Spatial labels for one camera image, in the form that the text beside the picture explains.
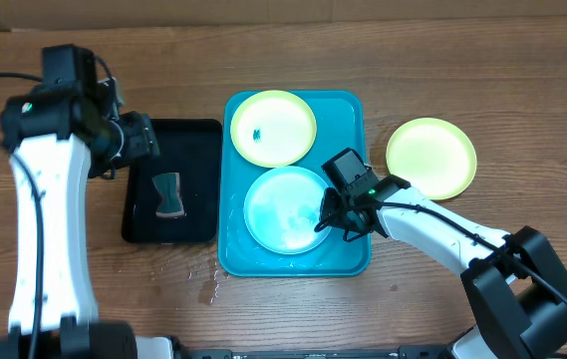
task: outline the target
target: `black cable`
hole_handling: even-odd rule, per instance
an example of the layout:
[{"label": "black cable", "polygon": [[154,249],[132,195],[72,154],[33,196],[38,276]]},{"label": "black cable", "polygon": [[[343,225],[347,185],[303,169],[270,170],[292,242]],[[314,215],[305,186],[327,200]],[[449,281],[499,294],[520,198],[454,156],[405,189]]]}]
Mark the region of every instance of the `black cable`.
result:
[{"label": "black cable", "polygon": [[[429,208],[421,206],[419,204],[408,204],[408,203],[399,203],[399,202],[378,202],[378,203],[367,203],[367,204],[354,205],[354,206],[350,206],[350,207],[343,207],[341,210],[334,212],[334,213],[326,216],[325,218],[321,219],[319,221],[319,223],[316,225],[316,227],[314,228],[314,230],[318,232],[318,231],[325,229],[328,225],[330,225],[329,223],[331,223],[337,216],[344,215],[345,213],[347,213],[351,210],[356,211],[356,210],[370,209],[370,208],[375,209],[375,210],[379,210],[382,207],[395,207],[395,208],[412,209],[412,210],[427,213],[429,215],[436,217],[437,219],[439,219],[439,220],[443,221],[444,223],[448,224],[449,226],[453,227],[454,229],[456,229],[460,233],[466,235],[471,240],[473,240],[473,241],[479,243],[480,245],[490,249],[491,251],[493,251],[494,253],[496,253],[500,257],[504,258],[506,261],[508,261],[511,265],[515,266],[517,269],[528,274],[531,278],[533,278],[533,280],[536,283],[538,283],[544,289],[546,289],[551,294],[553,294],[554,296],[559,298],[567,306],[567,297],[564,294],[562,294],[560,291],[555,289],[555,287],[553,287],[553,285],[549,284],[538,273],[534,272],[533,270],[531,270],[531,268],[524,265],[519,259],[509,255],[504,250],[502,250],[499,247],[497,247],[497,246],[489,243],[488,241],[484,240],[479,234],[471,232],[470,230],[464,228],[463,226],[461,226],[457,222],[453,221],[449,217],[445,216],[444,214],[441,214],[441,213],[439,213],[439,212],[437,212],[433,209],[429,209]],[[553,354],[552,357],[553,358],[567,358],[567,354],[555,353],[555,354]]]},{"label": "black cable", "polygon": [[108,112],[106,114],[106,119],[109,120],[111,118],[111,115],[113,114],[113,107],[115,106],[115,101],[117,100],[117,89],[115,88],[115,77],[113,76],[113,73],[111,72],[111,69],[109,69],[108,65],[106,65],[106,61],[104,61],[104,59],[102,59],[101,57],[95,55],[95,60],[104,68],[104,71],[106,72],[106,76],[108,76],[109,79],[109,98],[108,98],[108,103],[109,103],[109,107],[108,107]]},{"label": "black cable", "polygon": [[[37,76],[24,75],[17,73],[0,73],[0,78],[15,78],[31,81],[41,82],[42,79]],[[35,300],[34,300],[34,313],[33,313],[33,328],[31,336],[31,345],[28,352],[29,359],[35,359],[37,355],[37,342],[41,329],[42,322],[42,305],[43,305],[43,290],[44,290],[44,217],[42,214],[42,195],[39,193],[37,183],[33,174],[29,171],[28,167],[16,154],[11,154],[2,145],[0,140],[0,149],[7,153],[15,162],[17,167],[20,168],[24,176],[27,178],[31,193],[33,195],[33,202],[35,203],[35,220],[37,222],[37,259],[35,264]]]}]

